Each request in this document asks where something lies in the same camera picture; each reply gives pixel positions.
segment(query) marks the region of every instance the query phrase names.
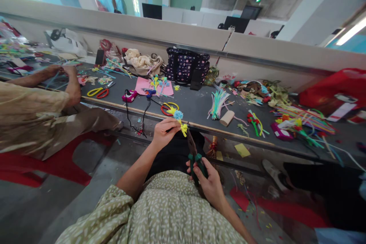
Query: gray tabletop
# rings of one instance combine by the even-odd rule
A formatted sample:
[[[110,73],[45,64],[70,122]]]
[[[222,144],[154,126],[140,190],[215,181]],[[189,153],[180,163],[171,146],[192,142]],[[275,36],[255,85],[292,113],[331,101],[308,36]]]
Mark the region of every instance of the gray tabletop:
[[[34,63],[33,61],[29,61],[28,64],[32,66]],[[103,74],[101,73],[92,72],[92,67],[93,65],[84,63],[82,66],[78,66],[77,68],[79,71],[84,71],[88,75],[103,77]],[[116,77],[116,79],[113,79],[116,84],[110,89],[109,95],[107,97],[97,100],[95,96],[87,96],[88,91],[91,89],[101,87],[101,85],[96,82],[95,85],[86,83],[86,85],[82,87],[83,99],[84,101],[87,101],[91,104],[94,103],[106,108],[113,106],[117,109],[125,111],[125,102],[122,101],[121,97],[123,96],[125,89],[135,89],[137,78],[130,79],[127,76],[114,73],[112,73],[112,75]],[[14,79],[19,76],[9,74],[6,69],[0,69],[0,77],[3,79]],[[60,77],[49,87],[59,87],[63,83],[66,83],[66,81],[66,77]],[[239,96],[234,96],[229,90],[227,90],[227,92],[230,94],[227,102],[235,101],[235,103],[233,105],[229,105],[228,108],[234,111],[235,116],[246,121],[249,110],[252,110],[261,120],[264,129],[270,134],[265,135],[265,138],[256,137],[254,128],[249,126],[247,128],[249,138],[246,138],[242,135],[242,131],[237,128],[237,124],[239,122],[236,120],[232,120],[228,127],[225,127],[219,122],[219,120],[212,120],[211,117],[207,119],[208,111],[212,106],[211,94],[215,91],[216,89],[214,87],[209,86],[203,86],[199,91],[190,90],[188,87],[181,87],[179,91],[174,91],[174,99],[160,96],[160,100],[164,102],[175,102],[178,104],[180,110],[184,114],[183,121],[188,121],[190,125],[193,125],[195,129],[201,132],[211,133],[217,136],[225,137],[227,139],[255,145],[261,148],[271,149],[280,153],[285,153],[317,162],[335,162],[326,152],[326,150],[314,148],[316,154],[318,155],[317,156],[298,140],[285,142],[277,139],[270,128],[270,124],[276,119],[273,113],[270,113],[272,108],[268,107],[267,105],[263,105],[261,107],[255,105],[250,106],[247,102],[245,102],[244,99]],[[147,104],[148,100],[145,96],[137,96],[137,98],[132,103],[128,104],[128,108],[132,111],[131,114],[133,114],[133,112],[139,112],[141,114],[146,109]],[[223,109],[221,116],[223,116],[225,112],[226,109]],[[161,113],[160,106],[154,102],[151,103],[147,113],[150,116],[156,116],[158,118],[164,117]],[[359,151],[356,147],[356,142],[365,141],[366,127],[364,125],[353,125],[347,123],[346,121],[332,123],[332,125],[337,130],[337,134],[334,136],[328,136],[327,141],[330,144],[347,150],[362,166],[366,166],[366,154]],[[356,167],[356,165],[344,152],[337,152],[346,166]]]

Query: green patterned dress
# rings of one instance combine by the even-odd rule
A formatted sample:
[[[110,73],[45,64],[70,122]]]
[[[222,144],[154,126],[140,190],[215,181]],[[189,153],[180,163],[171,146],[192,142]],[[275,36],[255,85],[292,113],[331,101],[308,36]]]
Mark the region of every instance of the green patterned dress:
[[[57,244],[246,243],[202,198],[189,176],[166,171],[151,177],[134,204],[112,185],[95,210],[78,219]]]

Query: shoe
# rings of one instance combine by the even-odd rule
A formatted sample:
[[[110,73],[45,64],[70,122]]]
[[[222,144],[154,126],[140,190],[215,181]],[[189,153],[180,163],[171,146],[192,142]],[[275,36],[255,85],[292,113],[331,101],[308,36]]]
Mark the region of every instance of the shoe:
[[[117,127],[114,129],[114,131],[119,132],[121,129],[123,129],[123,121],[120,121],[117,125]]]
[[[279,190],[283,193],[288,193],[290,188],[284,185],[284,182],[286,182],[286,175],[273,166],[267,159],[262,160],[262,165],[266,172],[273,178]]]

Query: floor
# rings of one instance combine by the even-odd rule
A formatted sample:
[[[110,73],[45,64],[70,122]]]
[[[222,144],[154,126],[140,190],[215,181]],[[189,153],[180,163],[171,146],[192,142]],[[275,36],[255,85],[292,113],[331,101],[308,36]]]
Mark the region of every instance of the floor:
[[[125,114],[111,111],[125,123],[124,133],[135,135],[131,131]],[[137,117],[131,117],[136,126]],[[145,131],[148,139],[152,139],[155,121],[145,120]],[[145,145],[135,141],[119,138],[120,145],[115,142],[111,148],[105,148],[93,141],[85,141],[79,145],[74,154],[74,161],[87,173],[93,176],[87,187],[66,181],[54,176],[47,176],[40,188],[30,188],[22,185],[0,181],[0,243],[50,244],[54,243],[62,231],[76,220],[90,213],[97,204],[100,196],[109,185],[116,184],[118,179],[138,159]],[[236,142],[219,138],[218,150],[222,151],[224,161],[233,161],[252,169],[262,170],[261,160],[266,158],[275,166],[283,169],[283,162],[309,163],[301,159],[286,156],[252,146],[247,146],[251,155],[242,159],[236,152]],[[317,243],[315,233],[309,227],[258,208],[258,219],[261,230],[256,223],[256,213],[252,206],[247,212],[239,210],[239,206],[230,197],[230,190],[238,185],[244,192],[239,180],[234,182],[235,171],[220,167],[220,176],[228,201],[241,218],[244,225],[252,233],[258,243]],[[268,190],[275,187],[268,178],[262,178],[243,173],[246,186],[257,197],[275,199]],[[310,195],[303,191],[293,191],[281,199],[316,207]]]

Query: polka dot bag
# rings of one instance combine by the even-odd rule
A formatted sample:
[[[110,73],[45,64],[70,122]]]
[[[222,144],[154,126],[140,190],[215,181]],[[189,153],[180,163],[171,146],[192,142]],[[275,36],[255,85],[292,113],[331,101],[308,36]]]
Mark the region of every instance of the polka dot bag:
[[[203,84],[210,67],[210,55],[177,48],[167,48],[167,53],[169,59],[165,76],[168,80],[175,81],[179,85],[190,84],[193,71],[199,70]]]

